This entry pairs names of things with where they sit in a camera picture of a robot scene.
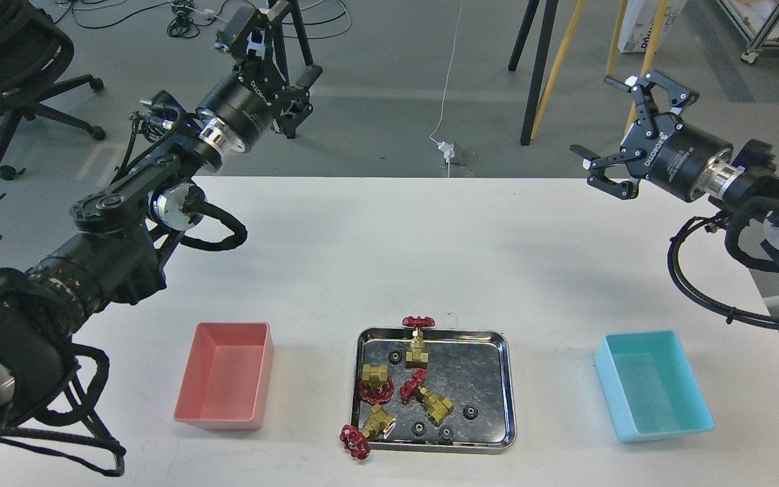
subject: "white table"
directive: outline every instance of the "white table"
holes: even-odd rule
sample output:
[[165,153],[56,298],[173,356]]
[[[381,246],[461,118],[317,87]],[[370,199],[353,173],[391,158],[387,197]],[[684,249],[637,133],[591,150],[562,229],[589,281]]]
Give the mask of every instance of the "white table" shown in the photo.
[[[779,485],[779,337],[680,295],[668,237],[704,200],[652,185],[621,202],[576,179],[200,178],[250,230],[234,252],[179,249],[170,289],[112,306],[76,341],[112,373],[99,413],[128,448],[112,480],[0,446],[4,485]],[[196,235],[223,230],[201,224]],[[702,290],[764,312],[723,235],[692,238]],[[517,440],[500,455],[373,451],[352,460],[356,336],[431,315],[439,327],[506,336]],[[199,321],[268,321],[275,361],[257,432],[172,419]],[[594,353],[606,333],[674,329],[717,423],[680,440],[622,444]],[[93,457],[110,465],[107,457]]]

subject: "gray floor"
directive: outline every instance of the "gray floor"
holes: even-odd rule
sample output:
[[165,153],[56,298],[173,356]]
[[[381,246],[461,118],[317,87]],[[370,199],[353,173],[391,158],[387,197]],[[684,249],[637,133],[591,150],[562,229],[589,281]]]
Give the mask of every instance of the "gray floor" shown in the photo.
[[[64,11],[53,0],[34,3],[55,18]],[[220,0],[195,3],[198,9],[220,6]],[[152,4],[130,0],[76,15],[83,24],[102,25]],[[228,4],[225,18],[232,16],[236,4],[238,0]],[[519,70],[508,72],[506,64],[525,2],[349,0],[350,31],[312,42],[315,60],[325,73],[312,90],[315,111],[300,127],[299,137],[288,141],[268,133],[250,154],[229,160],[220,175],[446,176],[442,155],[429,135],[441,115],[463,5],[443,121],[435,138],[455,141],[473,155],[467,169],[451,175],[583,177],[569,145],[582,143],[611,154],[630,110],[627,95],[602,83],[617,4],[588,3],[537,141],[522,147],[519,133],[539,18]],[[572,2],[560,3],[553,52],[572,8]],[[336,0],[325,0],[304,16],[308,22],[338,12]],[[108,138],[96,143],[78,130],[46,120],[22,123],[5,161],[26,172],[12,182],[0,180],[0,267],[25,269],[71,235],[68,207],[108,181],[128,139],[127,114],[140,108],[140,98],[166,89],[192,108],[229,71],[231,59],[212,48],[214,28],[204,28],[192,40],[172,39],[164,33],[171,18],[170,10],[162,7],[105,30],[80,28],[71,16],[62,20],[60,26],[77,50],[68,74],[91,72],[104,79],[106,89],[92,93],[84,87],[49,104],[101,124]],[[309,33],[324,36],[344,27],[346,21],[340,19],[314,26]],[[689,0],[665,38],[655,67],[701,92],[699,102],[684,113],[687,122],[737,147],[751,138],[770,142],[779,164],[779,53],[748,65],[739,60],[744,48],[745,41],[716,3]],[[287,44],[294,74],[302,68],[296,49],[294,41]],[[640,64],[641,55],[619,55],[615,75],[633,74]],[[629,204],[644,204],[646,191],[659,190],[643,187],[640,199]],[[761,295],[779,295],[779,277],[755,273],[754,278]]]

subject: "black office chair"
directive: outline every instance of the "black office chair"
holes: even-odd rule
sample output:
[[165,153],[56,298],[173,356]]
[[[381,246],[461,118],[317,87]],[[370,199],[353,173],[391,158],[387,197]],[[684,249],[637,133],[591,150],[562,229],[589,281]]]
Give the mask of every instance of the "black office chair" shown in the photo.
[[35,115],[87,131],[96,141],[104,129],[84,120],[41,105],[47,98],[89,84],[92,90],[104,83],[92,74],[70,80],[56,80],[74,57],[74,44],[43,10],[27,0],[0,0],[0,178],[13,179],[16,169],[3,166],[2,159],[21,119]]

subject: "robotic arm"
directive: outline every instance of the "robotic arm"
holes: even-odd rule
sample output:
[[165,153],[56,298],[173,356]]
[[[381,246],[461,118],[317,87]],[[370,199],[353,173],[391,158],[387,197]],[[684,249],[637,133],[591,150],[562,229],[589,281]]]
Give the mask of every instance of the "robotic arm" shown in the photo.
[[[732,144],[680,118],[699,94],[657,71],[648,71],[643,78],[631,78],[627,83],[606,77],[606,83],[630,93],[638,119],[616,154],[600,157],[581,145],[571,146],[571,151],[584,159],[588,184],[621,200],[638,196],[641,179],[688,203],[707,193],[720,212],[711,218],[688,221],[673,237],[668,261],[671,277],[684,295],[724,315],[727,321],[779,329],[779,318],[735,309],[702,294],[686,280],[678,261],[687,235],[699,228],[710,232],[720,228],[726,230],[726,249],[736,261],[749,269],[779,272],[779,177],[775,175],[771,145],[752,139],[732,158]],[[671,111],[659,111],[653,101],[653,87],[667,92]],[[627,167],[630,179],[617,182],[606,176],[606,169],[621,165]],[[739,235],[751,220],[763,224],[765,240],[760,246],[770,260],[752,258],[738,245]]]
[[[77,235],[26,272],[0,269],[0,443],[122,475],[124,448],[95,413],[108,358],[74,344],[72,335],[108,303],[134,305],[164,289],[164,265],[179,244],[229,250],[244,243],[245,226],[207,203],[191,177],[201,167],[218,170],[230,152],[250,151],[269,126],[295,137],[296,127],[311,114],[308,90],[321,67],[310,64],[289,84],[283,51],[273,55],[273,39],[281,39],[281,21],[291,9],[295,4],[288,2],[273,3],[266,12],[239,9],[216,41],[218,50],[233,56],[235,67],[195,113],[186,113],[163,91],[143,101],[146,112],[133,114],[132,141],[114,182],[71,207]],[[152,144],[129,161],[139,129]],[[204,216],[218,219],[232,234],[214,243],[186,235]],[[154,224],[151,229],[147,220]],[[77,378],[78,357],[96,364],[85,389]],[[49,409],[60,394],[71,411]],[[51,426],[83,422],[92,436],[19,427],[31,418]],[[100,447],[114,454],[115,468],[15,438]]]

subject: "metal tray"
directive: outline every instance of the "metal tray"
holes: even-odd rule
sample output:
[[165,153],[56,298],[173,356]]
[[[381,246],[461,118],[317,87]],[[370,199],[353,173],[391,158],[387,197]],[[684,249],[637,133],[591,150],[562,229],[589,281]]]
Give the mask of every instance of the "metal tray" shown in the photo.
[[[373,450],[451,451],[452,453],[501,453],[516,440],[516,415],[510,380],[510,355],[500,333],[488,330],[424,329],[429,349],[429,375],[423,383],[429,391],[452,401],[454,410],[441,427],[452,428],[452,441],[442,440],[438,428],[426,418],[416,400],[402,403],[399,389],[415,369],[404,367],[404,352],[411,329],[374,327],[360,333],[356,343],[356,374],[350,423],[362,427],[371,404],[360,400],[358,382],[362,366],[389,367],[396,391],[383,405],[396,417],[396,427],[386,436],[369,440]],[[390,353],[402,352],[399,364],[390,362]],[[465,406],[474,406],[477,416],[466,419]],[[414,435],[412,427],[423,422],[426,431]]]

